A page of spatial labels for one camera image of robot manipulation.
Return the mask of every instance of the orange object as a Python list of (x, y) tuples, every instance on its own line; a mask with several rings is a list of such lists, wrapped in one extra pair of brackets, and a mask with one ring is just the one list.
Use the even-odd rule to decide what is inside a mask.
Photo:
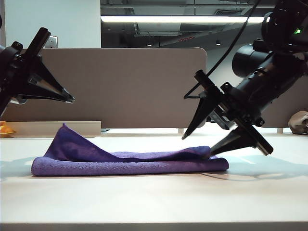
[(5, 121), (0, 121), (0, 134), (12, 134), (15, 133), (13, 129), (6, 125)]

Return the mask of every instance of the purple towel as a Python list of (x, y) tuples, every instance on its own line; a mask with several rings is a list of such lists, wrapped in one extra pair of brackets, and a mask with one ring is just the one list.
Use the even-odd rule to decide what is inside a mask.
[(93, 176), (153, 173), (224, 171), (224, 158), (211, 157), (208, 146), (177, 152), (108, 153), (65, 124), (58, 130), (43, 157), (37, 157), (31, 171), (35, 176)]

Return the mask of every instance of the tabletop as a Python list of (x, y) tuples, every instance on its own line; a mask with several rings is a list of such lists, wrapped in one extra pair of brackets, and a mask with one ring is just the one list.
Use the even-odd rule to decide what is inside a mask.
[[(110, 151), (212, 146), (222, 132), (113, 134), (89, 140)], [(274, 152), (220, 154), (225, 172), (34, 177), (51, 138), (1, 139), (1, 230), (308, 230), (308, 136), (263, 134)]]

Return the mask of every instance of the ceiling light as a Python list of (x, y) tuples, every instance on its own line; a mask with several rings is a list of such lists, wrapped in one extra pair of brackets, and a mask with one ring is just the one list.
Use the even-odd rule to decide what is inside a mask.
[[(247, 17), (230, 16), (101, 16), (103, 22), (113, 23), (244, 23)], [(264, 17), (250, 17), (249, 23), (262, 23)]]

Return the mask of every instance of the cable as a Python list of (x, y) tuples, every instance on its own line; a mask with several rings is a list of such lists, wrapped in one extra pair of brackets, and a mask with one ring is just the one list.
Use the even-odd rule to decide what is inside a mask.
[[(236, 44), (237, 40), (239, 39), (239, 37), (241, 36), (242, 32), (244, 31), (245, 27), (247, 26), (248, 23), (248, 19), (251, 17), (251, 15), (253, 14), (253, 12), (255, 11), (256, 7), (259, 5), (259, 3), (261, 2), (261, 0), (258, 0), (255, 5), (253, 6), (253, 8), (251, 9), (251, 12), (249, 13), (246, 21), (244, 22), (241, 30), (239, 31), (239, 33), (237, 34), (237, 36), (235, 37), (235, 39), (233, 40), (233, 42), (231, 43), (231, 45), (229, 46), (229, 48), (227, 49), (227, 51), (224, 53), (224, 55), (218, 60), (218, 62), (212, 67), (212, 69), (206, 74), (206, 77), (209, 77), (214, 71), (215, 69), (222, 63), (222, 61), (224, 61), (224, 59), (228, 56), (228, 54), (230, 53), (230, 51), (232, 50), (232, 48), (234, 47), (234, 45)], [(185, 95), (184, 95), (184, 99), (196, 99), (196, 97), (199, 98), (199, 96), (189, 96), (194, 90), (196, 90), (198, 87), (200, 86), (200, 83), (197, 83), (192, 89), (190, 89)]]

